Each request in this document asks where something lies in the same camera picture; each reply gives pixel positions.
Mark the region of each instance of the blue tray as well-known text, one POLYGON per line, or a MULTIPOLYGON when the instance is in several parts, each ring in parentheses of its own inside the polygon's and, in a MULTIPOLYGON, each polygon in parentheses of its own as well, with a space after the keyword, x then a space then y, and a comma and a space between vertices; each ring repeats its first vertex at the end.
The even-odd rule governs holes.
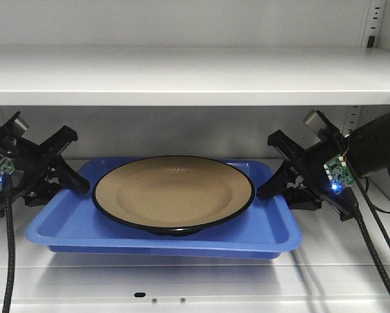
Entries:
MULTIPOLYGON (((91 188, 112 169, 138 158, 98 158, 79 173, 91 188)), ((222 160, 244 173, 255 187, 271 176, 260 162, 222 160)), ((86 195, 62 190, 30 223, 26 237, 55 252, 156 254, 227 258, 277 258, 301 243, 301 232, 282 196, 266 201, 255 198, 241 215, 221 225, 184 237, 160 236, 119 224, 103 215, 86 195)))

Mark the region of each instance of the plate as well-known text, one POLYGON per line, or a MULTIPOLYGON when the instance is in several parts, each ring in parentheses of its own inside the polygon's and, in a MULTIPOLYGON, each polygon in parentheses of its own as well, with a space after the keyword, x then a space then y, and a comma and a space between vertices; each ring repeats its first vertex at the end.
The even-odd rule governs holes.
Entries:
POLYGON ((188 235, 246 210, 254 185, 240 170, 198 156, 157 156, 107 173, 93 189, 111 219, 163 235, 188 235))

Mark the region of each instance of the white shelf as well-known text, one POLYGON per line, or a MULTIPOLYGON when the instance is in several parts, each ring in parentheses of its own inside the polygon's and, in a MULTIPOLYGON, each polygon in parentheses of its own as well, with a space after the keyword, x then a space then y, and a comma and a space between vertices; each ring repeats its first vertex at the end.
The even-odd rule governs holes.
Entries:
MULTIPOLYGON (((273 169, 280 164, 265 162, 273 169)), ((390 274, 385 241, 356 195, 390 274)), ((375 186, 369 195, 390 210, 390 202, 375 186)), ((274 260, 243 260, 50 252, 23 235, 40 209, 20 204, 14 207, 14 312, 390 312, 390 299, 357 224, 341 222, 328 205, 317 212, 293 212, 303 233, 301 246, 293 252, 274 260), (147 296, 133 297, 137 291, 147 296), (182 297, 185 304, 179 304, 182 297), (157 305, 151 304, 152 298, 158 299, 157 305)), ((390 234, 390 215, 381 218, 390 234)), ((5 232, 0 219, 0 311, 7 268, 5 232)))
POLYGON ((0 105, 390 104, 390 52, 0 46, 0 105))

